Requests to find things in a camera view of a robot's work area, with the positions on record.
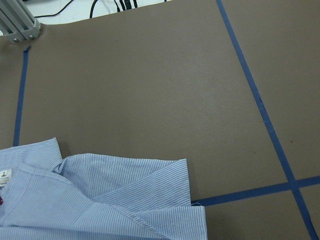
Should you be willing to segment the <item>light blue striped shirt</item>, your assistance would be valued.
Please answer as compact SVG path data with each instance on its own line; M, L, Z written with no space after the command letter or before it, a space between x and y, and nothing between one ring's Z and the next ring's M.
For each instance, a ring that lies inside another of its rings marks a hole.
M0 152L3 240L205 240L187 161L93 153L55 138Z

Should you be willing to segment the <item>aluminium frame post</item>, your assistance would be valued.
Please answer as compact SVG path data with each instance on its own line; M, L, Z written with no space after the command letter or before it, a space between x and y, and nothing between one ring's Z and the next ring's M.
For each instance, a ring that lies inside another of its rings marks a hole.
M9 42L19 43L38 38L41 24L22 0L1 0L0 31Z

